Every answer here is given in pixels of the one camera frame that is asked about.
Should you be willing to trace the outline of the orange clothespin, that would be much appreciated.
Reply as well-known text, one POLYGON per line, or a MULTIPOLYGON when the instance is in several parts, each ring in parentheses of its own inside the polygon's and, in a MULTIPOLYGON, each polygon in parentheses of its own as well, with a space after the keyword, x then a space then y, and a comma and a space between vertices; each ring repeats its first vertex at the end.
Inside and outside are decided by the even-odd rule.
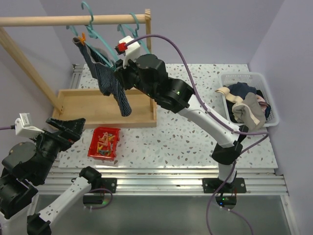
POLYGON ((84 32, 82 32, 81 36, 78 36, 78 39, 82 45, 86 45, 86 35, 84 32))

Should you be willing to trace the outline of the navy striped underwear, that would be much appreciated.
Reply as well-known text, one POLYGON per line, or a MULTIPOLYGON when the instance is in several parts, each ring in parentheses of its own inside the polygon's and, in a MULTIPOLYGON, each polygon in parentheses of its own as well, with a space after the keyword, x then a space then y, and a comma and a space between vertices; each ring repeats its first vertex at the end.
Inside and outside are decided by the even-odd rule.
POLYGON ((132 113, 125 90, 114 76, 114 70, 106 62, 112 62, 107 53, 101 48, 90 48, 83 45, 78 37, 72 42, 78 47, 94 79, 98 82, 100 92, 105 95, 113 95, 121 115, 127 117, 132 113))

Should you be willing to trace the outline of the beige grey underwear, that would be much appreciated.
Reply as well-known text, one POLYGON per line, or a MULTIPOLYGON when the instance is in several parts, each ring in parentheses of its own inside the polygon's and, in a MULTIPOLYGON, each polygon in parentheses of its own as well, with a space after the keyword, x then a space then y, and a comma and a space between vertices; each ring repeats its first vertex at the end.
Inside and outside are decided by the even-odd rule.
POLYGON ((254 93, 248 93, 242 102, 235 103, 232 113, 235 120, 243 123, 250 131, 259 130, 266 122, 265 114, 254 93))

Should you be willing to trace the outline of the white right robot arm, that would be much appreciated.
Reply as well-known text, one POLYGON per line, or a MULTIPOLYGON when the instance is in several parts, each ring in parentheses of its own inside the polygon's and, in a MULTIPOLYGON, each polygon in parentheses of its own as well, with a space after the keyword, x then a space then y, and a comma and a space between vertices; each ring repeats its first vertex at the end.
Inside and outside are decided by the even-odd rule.
POLYGON ((179 114, 206 131, 217 142, 212 158, 218 163, 218 187, 229 192, 235 187, 234 164, 240 156, 245 125, 234 125, 214 110, 205 107, 194 89, 181 79, 170 78, 165 63, 153 54, 139 56, 136 61, 118 60, 115 78, 123 88, 136 88, 153 99, 157 105, 179 114))

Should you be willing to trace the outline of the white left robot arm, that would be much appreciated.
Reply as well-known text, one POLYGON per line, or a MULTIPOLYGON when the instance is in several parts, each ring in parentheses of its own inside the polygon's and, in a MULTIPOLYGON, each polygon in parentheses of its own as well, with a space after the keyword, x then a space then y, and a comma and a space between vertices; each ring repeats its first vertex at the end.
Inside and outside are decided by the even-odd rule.
POLYGON ((84 194, 97 192, 102 186, 101 173, 88 166, 81 170, 72 185, 41 212, 28 215, 37 186, 43 185, 60 152, 77 142, 86 120, 48 118, 55 127, 49 132, 35 127, 28 113, 21 113, 12 129, 17 136, 30 139, 13 146, 1 164, 0 232, 3 235, 50 235, 57 219, 84 194))

